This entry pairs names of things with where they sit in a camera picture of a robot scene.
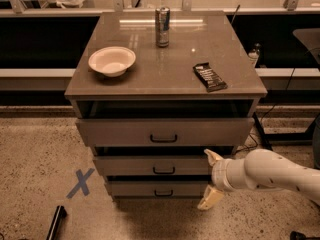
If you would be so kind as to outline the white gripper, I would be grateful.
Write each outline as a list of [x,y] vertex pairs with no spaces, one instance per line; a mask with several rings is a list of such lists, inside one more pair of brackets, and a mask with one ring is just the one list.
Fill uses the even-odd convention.
[[215,187],[212,185],[206,187],[204,195],[197,205],[197,208],[202,211],[209,210],[218,203],[224,197],[222,191],[233,192],[235,190],[227,178],[227,167],[231,160],[223,159],[222,156],[210,149],[205,149],[204,153],[208,157],[209,165],[213,167],[211,179]]

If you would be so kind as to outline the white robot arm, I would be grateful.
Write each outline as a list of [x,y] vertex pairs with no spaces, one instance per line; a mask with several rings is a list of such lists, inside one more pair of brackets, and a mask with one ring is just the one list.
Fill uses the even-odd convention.
[[212,171],[211,182],[197,206],[199,210],[210,209],[226,192],[242,189],[286,189],[320,204],[319,170],[298,165],[267,149],[255,149],[241,159],[224,159],[209,149],[204,153]]

